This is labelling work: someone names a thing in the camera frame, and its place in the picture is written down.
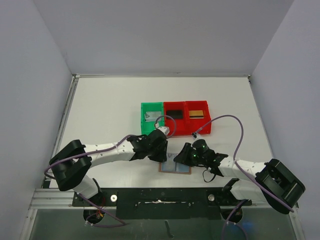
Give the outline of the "brown leather card holder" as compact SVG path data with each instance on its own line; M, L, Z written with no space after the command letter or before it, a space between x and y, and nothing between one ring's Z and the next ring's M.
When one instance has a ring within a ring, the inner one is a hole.
M192 173L190 166L177 163L177 162L167 162L167 157L165 162L161 162L159 164L158 171L160 173L184 174L184 175L190 175Z

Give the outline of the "green plastic bin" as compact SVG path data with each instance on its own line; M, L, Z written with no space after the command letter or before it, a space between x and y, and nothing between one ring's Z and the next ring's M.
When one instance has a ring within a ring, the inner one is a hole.
M155 121L164 114L163 102L142 102L140 105L140 129L148 135L155 129Z

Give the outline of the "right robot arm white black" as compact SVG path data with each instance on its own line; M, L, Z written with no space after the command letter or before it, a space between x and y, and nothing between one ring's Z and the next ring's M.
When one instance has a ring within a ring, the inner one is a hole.
M185 143L173 160L189 167L204 167L216 176L239 179L230 189L234 198L266 202L282 214L288 214L306 190L278 159L268 162L234 160L232 156L210 149L204 139Z

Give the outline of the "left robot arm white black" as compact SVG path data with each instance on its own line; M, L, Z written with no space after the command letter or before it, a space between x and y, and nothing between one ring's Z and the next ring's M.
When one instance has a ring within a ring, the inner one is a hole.
M168 127L156 128L148 135L128 135L119 142L83 144L76 139L67 144L50 161L47 175L56 181L62 192L73 190L90 199L101 190L97 181L87 175L89 169L116 161L134 161L149 158L163 163L167 160Z

